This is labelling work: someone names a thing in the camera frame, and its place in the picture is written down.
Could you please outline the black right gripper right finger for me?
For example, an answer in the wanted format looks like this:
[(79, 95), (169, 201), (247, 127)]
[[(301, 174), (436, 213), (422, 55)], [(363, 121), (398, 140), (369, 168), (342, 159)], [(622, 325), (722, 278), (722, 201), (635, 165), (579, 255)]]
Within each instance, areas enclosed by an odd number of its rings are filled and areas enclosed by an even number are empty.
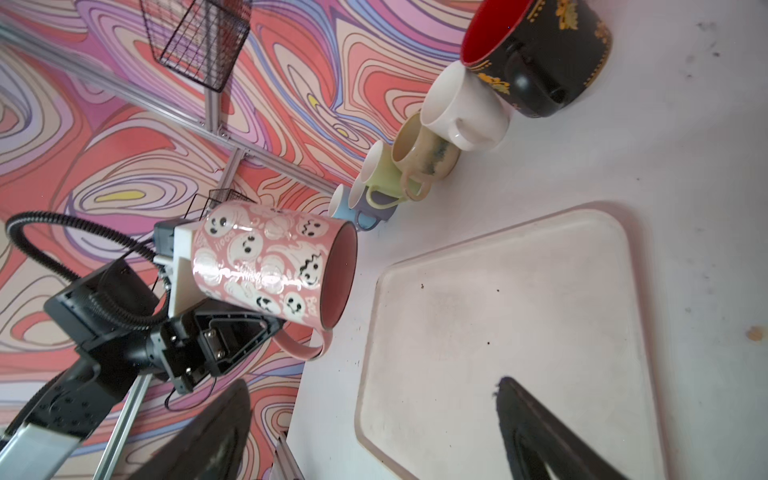
[(622, 479), (617, 469), (511, 377), (495, 394), (499, 428), (515, 479)]

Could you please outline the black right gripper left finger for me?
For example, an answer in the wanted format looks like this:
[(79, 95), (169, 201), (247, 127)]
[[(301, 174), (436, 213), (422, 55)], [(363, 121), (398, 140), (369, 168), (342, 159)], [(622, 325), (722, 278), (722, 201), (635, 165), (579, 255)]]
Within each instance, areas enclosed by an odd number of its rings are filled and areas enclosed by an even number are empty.
[(241, 465), (250, 419), (248, 387), (238, 379), (131, 477), (234, 479)]

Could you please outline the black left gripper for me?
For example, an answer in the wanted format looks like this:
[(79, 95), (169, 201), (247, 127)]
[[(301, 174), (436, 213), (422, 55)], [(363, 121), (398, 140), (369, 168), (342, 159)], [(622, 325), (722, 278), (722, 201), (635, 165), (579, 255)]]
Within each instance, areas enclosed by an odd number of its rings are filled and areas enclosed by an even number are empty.
[(146, 351), (152, 375), (189, 394), (204, 378), (228, 374), (284, 324), (271, 313), (206, 300), (151, 331)]

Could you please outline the beige rectangular tray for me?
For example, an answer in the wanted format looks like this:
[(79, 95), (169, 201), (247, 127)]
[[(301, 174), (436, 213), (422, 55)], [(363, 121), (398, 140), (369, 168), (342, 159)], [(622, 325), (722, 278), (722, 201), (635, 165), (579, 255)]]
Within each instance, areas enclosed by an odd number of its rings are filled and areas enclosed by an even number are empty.
[(630, 246), (613, 216), (572, 210), (386, 269), (356, 437), (404, 479), (507, 479), (504, 377), (622, 474), (667, 477)]

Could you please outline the pink ceramic mug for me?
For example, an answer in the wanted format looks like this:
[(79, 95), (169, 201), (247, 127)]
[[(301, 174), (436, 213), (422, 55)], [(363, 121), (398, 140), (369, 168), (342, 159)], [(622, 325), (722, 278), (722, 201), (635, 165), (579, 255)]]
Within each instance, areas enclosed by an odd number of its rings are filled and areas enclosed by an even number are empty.
[(283, 351), (304, 361), (329, 349), (357, 257), (352, 222), (245, 201), (214, 208), (191, 243), (192, 275), (206, 296), (320, 334), (316, 347), (284, 332), (275, 335)]

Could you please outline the light blue ceramic mug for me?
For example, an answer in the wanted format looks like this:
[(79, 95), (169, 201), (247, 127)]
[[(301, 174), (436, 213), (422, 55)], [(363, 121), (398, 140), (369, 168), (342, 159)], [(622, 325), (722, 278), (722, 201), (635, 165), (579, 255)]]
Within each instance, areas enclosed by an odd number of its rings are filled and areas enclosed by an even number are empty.
[(350, 208), (348, 204), (349, 194), (350, 188), (348, 186), (338, 185), (331, 197), (328, 215), (335, 219), (352, 222), (358, 231), (373, 230), (380, 220)]

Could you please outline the light green ceramic mug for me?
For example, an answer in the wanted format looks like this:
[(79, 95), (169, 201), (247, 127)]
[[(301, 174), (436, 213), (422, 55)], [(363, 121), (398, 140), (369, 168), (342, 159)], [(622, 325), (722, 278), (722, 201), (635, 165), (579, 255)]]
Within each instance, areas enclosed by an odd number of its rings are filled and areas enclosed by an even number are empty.
[(374, 209), (385, 210), (409, 200), (407, 192), (415, 195), (420, 184), (406, 180), (406, 190), (401, 186), (403, 173), (395, 165), (392, 147), (382, 140), (376, 141), (363, 161), (359, 178), (368, 188), (365, 198)]

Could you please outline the cream speckled round mug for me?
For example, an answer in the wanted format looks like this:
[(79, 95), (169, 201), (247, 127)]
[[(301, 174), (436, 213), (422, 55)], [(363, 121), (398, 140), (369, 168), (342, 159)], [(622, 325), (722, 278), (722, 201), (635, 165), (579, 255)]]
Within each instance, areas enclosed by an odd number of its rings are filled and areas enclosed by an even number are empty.
[(392, 146), (393, 162), (401, 171), (401, 190), (411, 201), (423, 200), (435, 181), (453, 171), (461, 154), (456, 145), (426, 128), (420, 114), (401, 126)]

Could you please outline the white ceramic mug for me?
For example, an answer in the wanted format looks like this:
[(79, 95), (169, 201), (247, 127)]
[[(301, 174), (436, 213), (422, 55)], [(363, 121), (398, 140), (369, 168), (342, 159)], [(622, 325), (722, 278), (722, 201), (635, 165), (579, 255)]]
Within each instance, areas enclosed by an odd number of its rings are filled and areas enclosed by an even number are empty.
[(464, 151), (492, 150), (510, 124), (494, 91), (460, 61), (435, 79), (420, 118), (424, 127)]

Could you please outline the black patterned mug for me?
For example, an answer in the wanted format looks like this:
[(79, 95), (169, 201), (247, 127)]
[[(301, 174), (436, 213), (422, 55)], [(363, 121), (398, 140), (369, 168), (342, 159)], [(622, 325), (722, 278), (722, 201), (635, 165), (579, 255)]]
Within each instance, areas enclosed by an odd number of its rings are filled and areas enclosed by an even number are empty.
[(518, 112), (545, 118), (595, 81), (611, 47), (607, 23), (585, 1), (486, 0), (460, 61)]

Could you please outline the purple ceramic mug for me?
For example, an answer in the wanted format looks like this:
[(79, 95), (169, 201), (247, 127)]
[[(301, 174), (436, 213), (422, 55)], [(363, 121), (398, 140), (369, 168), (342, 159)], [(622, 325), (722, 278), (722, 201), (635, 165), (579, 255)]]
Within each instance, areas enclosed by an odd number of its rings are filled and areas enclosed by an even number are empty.
[(394, 214), (399, 200), (381, 192), (373, 192), (368, 200), (368, 186), (356, 179), (350, 190), (347, 206), (353, 211), (353, 221), (359, 230), (370, 231)]

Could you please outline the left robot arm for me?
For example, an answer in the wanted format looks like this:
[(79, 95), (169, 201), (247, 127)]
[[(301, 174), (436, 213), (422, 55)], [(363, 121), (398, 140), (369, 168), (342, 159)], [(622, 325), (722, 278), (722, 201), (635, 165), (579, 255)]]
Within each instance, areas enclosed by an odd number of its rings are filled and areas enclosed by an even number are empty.
[[(139, 241), (93, 221), (54, 212), (12, 216), (10, 242), (27, 257), (69, 281), (50, 298), (45, 312), (75, 342), (77, 361), (45, 384), (22, 408), (1, 439), (5, 479), (49, 479), (103, 422), (130, 397), (137, 382), (169, 380), (180, 394), (207, 375), (219, 377), (282, 329), (272, 314), (240, 311), (203, 298), (172, 315), (179, 281), (161, 259), (175, 251), (175, 230), (184, 219), (156, 224)], [(166, 296), (158, 300), (124, 257), (81, 277), (45, 254), (25, 235), (32, 224), (58, 225), (113, 241), (154, 263)]]

